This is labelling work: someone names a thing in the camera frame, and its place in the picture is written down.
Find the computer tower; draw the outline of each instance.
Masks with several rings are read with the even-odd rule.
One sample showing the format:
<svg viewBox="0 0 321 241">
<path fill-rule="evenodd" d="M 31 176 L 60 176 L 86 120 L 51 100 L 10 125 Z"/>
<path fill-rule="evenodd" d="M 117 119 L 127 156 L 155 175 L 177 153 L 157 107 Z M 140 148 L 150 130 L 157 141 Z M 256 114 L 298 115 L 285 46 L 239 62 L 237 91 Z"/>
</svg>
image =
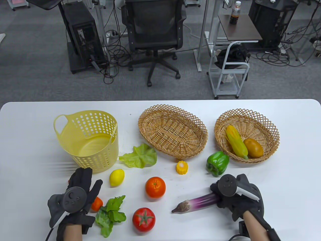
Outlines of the computer tower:
<svg viewBox="0 0 321 241">
<path fill-rule="evenodd" d="M 298 4 L 292 0 L 253 0 L 248 13 L 264 49 L 277 49 Z"/>
<path fill-rule="evenodd" d="M 98 36 L 95 20 L 83 2 L 72 2 L 64 4 L 64 14 L 67 25 L 70 29 L 68 31 L 71 39 L 71 45 L 68 45 L 69 63 L 71 72 L 77 72 L 83 68 L 91 66 L 94 60 L 97 64 L 105 63 L 104 52 Z"/>
</svg>

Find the eggplant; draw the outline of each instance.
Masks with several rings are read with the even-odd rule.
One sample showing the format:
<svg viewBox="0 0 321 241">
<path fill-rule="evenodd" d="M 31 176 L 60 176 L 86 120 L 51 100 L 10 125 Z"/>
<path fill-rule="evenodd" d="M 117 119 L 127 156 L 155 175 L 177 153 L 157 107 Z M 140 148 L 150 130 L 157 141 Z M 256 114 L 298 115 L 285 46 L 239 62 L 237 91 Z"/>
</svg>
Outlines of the eggplant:
<svg viewBox="0 0 321 241">
<path fill-rule="evenodd" d="M 172 210 L 172 213 L 186 213 L 200 210 L 217 204 L 220 200 L 221 198 L 218 195 L 210 193 L 198 198 L 185 200 L 184 202 L 181 202 L 179 205 L 177 205 L 175 209 Z"/>
</svg>

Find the fake vegetable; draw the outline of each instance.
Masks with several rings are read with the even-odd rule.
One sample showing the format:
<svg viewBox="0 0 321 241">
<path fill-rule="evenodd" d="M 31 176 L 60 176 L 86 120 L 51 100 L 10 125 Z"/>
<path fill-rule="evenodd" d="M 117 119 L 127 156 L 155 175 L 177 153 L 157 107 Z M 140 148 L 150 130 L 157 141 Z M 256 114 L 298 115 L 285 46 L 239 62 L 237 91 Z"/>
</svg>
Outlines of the fake vegetable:
<svg viewBox="0 0 321 241">
<path fill-rule="evenodd" d="M 229 164 L 230 158 L 228 155 L 224 154 L 222 151 L 218 151 L 210 155 L 206 161 L 206 169 L 213 175 L 222 175 L 227 165 Z"/>
<path fill-rule="evenodd" d="M 248 150 L 248 155 L 252 158 L 260 158 L 263 156 L 263 148 L 256 140 L 252 138 L 247 138 L 244 141 L 244 144 Z"/>
<path fill-rule="evenodd" d="M 147 144 L 133 147 L 133 152 L 119 157 L 128 167 L 144 168 L 146 165 L 153 166 L 157 161 L 156 151 Z"/>
<path fill-rule="evenodd" d="M 155 214 L 149 208 L 137 209 L 133 215 L 133 225 L 140 232 L 150 231 L 156 222 Z"/>
<path fill-rule="evenodd" d="M 111 186 L 116 187 L 122 184 L 125 178 L 125 172 L 123 169 L 113 170 L 109 176 L 109 183 Z"/>
<path fill-rule="evenodd" d="M 120 205 L 123 203 L 125 195 L 115 197 L 108 200 L 106 206 L 101 207 L 96 215 L 96 223 L 101 227 L 101 235 L 107 238 L 114 226 L 115 222 L 126 221 L 126 216 L 123 212 L 118 212 Z"/>
<path fill-rule="evenodd" d="M 147 180 L 145 190 L 151 198 L 161 198 L 166 191 L 166 184 L 160 177 L 152 177 Z"/>
<path fill-rule="evenodd" d="M 238 133 L 238 131 L 235 129 L 234 126 L 229 125 L 226 128 L 226 136 L 227 136 L 227 140 L 229 141 L 229 143 L 233 148 L 235 155 L 247 160 L 248 159 L 247 148 L 243 143 L 240 134 Z"/>
<path fill-rule="evenodd" d="M 176 172 L 180 175 L 186 174 L 188 171 L 187 162 L 179 161 L 176 165 Z"/>
<path fill-rule="evenodd" d="M 99 197 L 96 197 L 95 201 L 91 205 L 91 209 L 94 212 L 98 212 L 100 207 L 102 207 L 103 205 L 104 204 L 103 204 L 102 200 Z"/>
<path fill-rule="evenodd" d="M 172 213 L 186 213 L 207 208 L 211 205 L 217 204 L 220 199 L 221 198 L 218 195 L 210 193 L 191 200 L 185 200 L 177 205 L 177 207 L 172 210 Z"/>
</svg>

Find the oval wicker basket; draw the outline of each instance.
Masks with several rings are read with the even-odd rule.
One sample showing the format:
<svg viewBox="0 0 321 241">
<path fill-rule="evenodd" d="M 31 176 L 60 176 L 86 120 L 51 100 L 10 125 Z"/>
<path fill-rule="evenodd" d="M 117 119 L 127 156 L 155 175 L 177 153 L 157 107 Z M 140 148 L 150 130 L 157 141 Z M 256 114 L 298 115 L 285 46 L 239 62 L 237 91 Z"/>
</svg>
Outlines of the oval wicker basket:
<svg viewBox="0 0 321 241">
<path fill-rule="evenodd" d="M 178 159 L 203 151 L 208 133 L 193 114 L 172 105 L 154 105 L 138 120 L 142 136 L 157 150 Z"/>
<path fill-rule="evenodd" d="M 245 160 L 232 153 L 232 147 L 226 139 L 226 127 L 232 125 L 242 140 L 252 138 L 263 147 L 260 158 Z M 217 119 L 214 128 L 215 138 L 221 150 L 239 162 L 257 163 L 268 159 L 279 147 L 280 135 L 276 126 L 258 112 L 246 109 L 226 111 Z"/>
</svg>

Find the green lettuce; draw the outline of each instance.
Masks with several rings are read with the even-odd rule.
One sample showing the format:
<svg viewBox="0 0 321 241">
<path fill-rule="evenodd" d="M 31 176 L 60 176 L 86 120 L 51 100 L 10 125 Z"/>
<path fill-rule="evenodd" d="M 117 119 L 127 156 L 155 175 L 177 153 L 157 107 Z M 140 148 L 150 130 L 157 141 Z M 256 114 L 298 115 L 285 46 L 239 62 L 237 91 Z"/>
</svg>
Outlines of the green lettuce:
<svg viewBox="0 0 321 241">
<path fill-rule="evenodd" d="M 157 153 L 154 148 L 147 144 L 133 147 L 133 152 L 119 157 L 128 167 L 144 168 L 146 165 L 153 166 L 157 162 Z"/>
<path fill-rule="evenodd" d="M 126 221 L 126 215 L 118 212 L 120 205 L 123 203 L 125 195 L 108 200 L 106 206 L 101 207 L 96 215 L 96 223 L 101 228 L 100 234 L 107 238 L 112 232 L 114 222 Z"/>
</svg>

